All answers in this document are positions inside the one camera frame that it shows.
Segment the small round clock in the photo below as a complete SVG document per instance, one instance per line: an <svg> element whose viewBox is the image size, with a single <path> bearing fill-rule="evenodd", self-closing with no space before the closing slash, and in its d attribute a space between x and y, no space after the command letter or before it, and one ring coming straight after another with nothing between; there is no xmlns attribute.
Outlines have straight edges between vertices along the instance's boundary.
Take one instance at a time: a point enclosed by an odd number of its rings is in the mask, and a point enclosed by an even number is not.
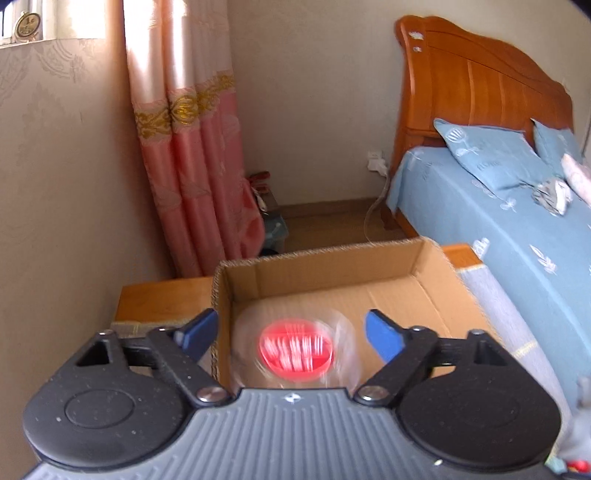
<svg viewBox="0 0 591 480"><path fill-rule="evenodd" d="M41 29L41 17L35 12L23 12L14 27L14 38L18 41L34 40Z"/></svg>

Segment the wooden bed headboard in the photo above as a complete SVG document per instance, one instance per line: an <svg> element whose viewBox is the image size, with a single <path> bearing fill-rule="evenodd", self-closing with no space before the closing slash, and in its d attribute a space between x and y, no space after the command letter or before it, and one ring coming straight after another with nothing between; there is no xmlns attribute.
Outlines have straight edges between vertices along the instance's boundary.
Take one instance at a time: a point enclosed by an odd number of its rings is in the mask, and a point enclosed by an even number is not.
<svg viewBox="0 0 591 480"><path fill-rule="evenodd" d="M466 31L451 21L407 15L394 23L405 66L391 169L417 146L440 146L437 118L461 125L521 131L533 139L533 123L572 129L573 104L515 46Z"/></svg>

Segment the blue floral bed sheet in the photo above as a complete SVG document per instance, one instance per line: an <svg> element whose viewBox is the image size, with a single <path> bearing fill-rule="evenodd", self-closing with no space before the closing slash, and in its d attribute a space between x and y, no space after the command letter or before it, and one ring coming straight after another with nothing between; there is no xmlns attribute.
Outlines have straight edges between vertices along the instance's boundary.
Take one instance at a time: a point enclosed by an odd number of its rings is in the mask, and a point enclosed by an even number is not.
<svg viewBox="0 0 591 480"><path fill-rule="evenodd" d="M408 151L387 205L420 235L465 243L488 266L549 360L571 406L590 373L590 208L574 199L562 216L528 188L489 191L446 148Z"/></svg>

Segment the dark storage bin with items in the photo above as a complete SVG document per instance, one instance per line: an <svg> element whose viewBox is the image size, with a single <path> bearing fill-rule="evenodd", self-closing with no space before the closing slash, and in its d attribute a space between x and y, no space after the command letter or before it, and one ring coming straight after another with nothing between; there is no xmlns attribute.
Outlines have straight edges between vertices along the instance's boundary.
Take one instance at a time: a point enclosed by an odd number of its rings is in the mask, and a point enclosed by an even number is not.
<svg viewBox="0 0 591 480"><path fill-rule="evenodd" d="M269 257L283 254L288 229L281 214L280 205L270 189L270 172L260 171L250 174L247 180L263 218L264 242L259 255Z"/></svg>

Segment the pink white plush item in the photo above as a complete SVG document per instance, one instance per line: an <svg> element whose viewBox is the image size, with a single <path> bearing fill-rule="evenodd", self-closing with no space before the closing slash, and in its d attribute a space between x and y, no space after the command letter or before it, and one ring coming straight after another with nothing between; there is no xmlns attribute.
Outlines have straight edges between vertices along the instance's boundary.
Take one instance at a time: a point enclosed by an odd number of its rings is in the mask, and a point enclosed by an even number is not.
<svg viewBox="0 0 591 480"><path fill-rule="evenodd" d="M578 163L571 155L565 153L561 159L564 177L569 187L591 206L591 173L590 168Z"/></svg>

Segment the blue pillow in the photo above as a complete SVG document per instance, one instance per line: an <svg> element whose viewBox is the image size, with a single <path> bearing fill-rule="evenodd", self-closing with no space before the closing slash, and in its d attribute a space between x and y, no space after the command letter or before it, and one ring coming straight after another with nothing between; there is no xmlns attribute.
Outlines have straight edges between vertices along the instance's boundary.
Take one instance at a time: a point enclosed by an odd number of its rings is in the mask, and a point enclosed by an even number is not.
<svg viewBox="0 0 591 480"><path fill-rule="evenodd" d="M583 164L584 157L580 146L569 128L550 128L536 119L532 122L536 151L556 177L565 178L562 167L562 158L565 154L570 155L579 164Z"/></svg>
<svg viewBox="0 0 591 480"><path fill-rule="evenodd" d="M522 131L458 125L441 118L433 125L458 163L497 196L519 186L537 186L553 176Z"/></svg>

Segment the brown cardboard box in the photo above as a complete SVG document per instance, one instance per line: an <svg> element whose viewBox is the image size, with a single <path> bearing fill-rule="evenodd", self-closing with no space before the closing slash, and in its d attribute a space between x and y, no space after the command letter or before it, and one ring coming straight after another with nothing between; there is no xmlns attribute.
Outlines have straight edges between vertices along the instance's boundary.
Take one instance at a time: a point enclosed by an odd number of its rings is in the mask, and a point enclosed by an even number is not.
<svg viewBox="0 0 591 480"><path fill-rule="evenodd" d="M276 309L280 316L342 313L356 330L363 380L381 366L365 334L371 309L402 326L423 325L443 337L494 330L445 248L427 237L225 261L213 276L211 304L219 314L211 373L224 386L231 384L233 330L251 306Z"/></svg>

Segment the clear case with red label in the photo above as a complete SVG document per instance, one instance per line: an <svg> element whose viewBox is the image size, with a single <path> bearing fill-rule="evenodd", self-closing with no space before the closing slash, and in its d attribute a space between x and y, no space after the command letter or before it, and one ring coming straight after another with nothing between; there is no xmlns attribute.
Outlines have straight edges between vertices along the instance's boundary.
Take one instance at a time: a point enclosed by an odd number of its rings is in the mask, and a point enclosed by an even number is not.
<svg viewBox="0 0 591 480"><path fill-rule="evenodd" d="M362 376L356 330L334 309L250 306L231 329L232 387L355 389Z"/></svg>

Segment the checkered green grey blanket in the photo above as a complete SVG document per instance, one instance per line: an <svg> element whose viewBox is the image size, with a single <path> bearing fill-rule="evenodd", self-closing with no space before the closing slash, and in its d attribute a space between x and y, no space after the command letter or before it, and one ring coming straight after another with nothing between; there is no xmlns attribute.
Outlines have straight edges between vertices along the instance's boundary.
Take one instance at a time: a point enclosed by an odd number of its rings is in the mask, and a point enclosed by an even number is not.
<svg viewBox="0 0 591 480"><path fill-rule="evenodd" d="M569 434L572 413L543 349L485 264L460 268L457 273L478 300L501 343L557 403L562 426L554 449L559 450ZM180 326L211 306L211 285L211 278L204 277L125 286L111 327L122 337L137 337L156 326Z"/></svg>

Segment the crumpled grey white cloth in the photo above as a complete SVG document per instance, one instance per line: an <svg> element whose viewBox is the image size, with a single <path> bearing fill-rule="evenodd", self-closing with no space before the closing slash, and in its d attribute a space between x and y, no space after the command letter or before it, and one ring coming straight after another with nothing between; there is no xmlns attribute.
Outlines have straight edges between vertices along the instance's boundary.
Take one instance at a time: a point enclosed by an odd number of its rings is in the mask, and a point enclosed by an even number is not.
<svg viewBox="0 0 591 480"><path fill-rule="evenodd" d="M572 190L559 178L551 178L536 186L533 200L553 216L564 216L573 200Z"/></svg>

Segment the white wall socket plug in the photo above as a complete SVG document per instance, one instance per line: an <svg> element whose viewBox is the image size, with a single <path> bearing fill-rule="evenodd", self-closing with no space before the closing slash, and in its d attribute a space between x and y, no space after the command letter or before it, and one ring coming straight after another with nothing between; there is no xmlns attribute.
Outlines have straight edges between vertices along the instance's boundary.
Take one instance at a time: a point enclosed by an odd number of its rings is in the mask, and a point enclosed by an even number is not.
<svg viewBox="0 0 591 480"><path fill-rule="evenodd" d="M384 178L389 176L389 165L381 151L369 151L367 160L367 168L370 172L377 173Z"/></svg>

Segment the pink gold curtain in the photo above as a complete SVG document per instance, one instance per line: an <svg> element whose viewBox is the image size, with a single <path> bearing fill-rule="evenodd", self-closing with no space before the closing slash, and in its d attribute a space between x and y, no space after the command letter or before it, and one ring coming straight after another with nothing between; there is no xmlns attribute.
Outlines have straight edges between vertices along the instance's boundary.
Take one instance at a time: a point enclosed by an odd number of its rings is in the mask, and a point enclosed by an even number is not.
<svg viewBox="0 0 591 480"><path fill-rule="evenodd" d="M224 1L126 1L125 45L143 164L176 270L254 257L264 227L245 177Z"/></svg>

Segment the grey toy figure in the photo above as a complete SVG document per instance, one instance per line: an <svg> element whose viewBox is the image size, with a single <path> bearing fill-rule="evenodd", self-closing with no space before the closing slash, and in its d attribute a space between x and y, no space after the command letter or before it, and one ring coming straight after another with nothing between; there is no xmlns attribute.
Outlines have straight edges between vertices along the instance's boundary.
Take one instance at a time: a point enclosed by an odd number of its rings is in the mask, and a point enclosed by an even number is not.
<svg viewBox="0 0 591 480"><path fill-rule="evenodd" d="M570 433L561 444L559 456L566 463L585 461L591 455L591 384L589 376L578 379L577 410L572 418Z"/></svg>

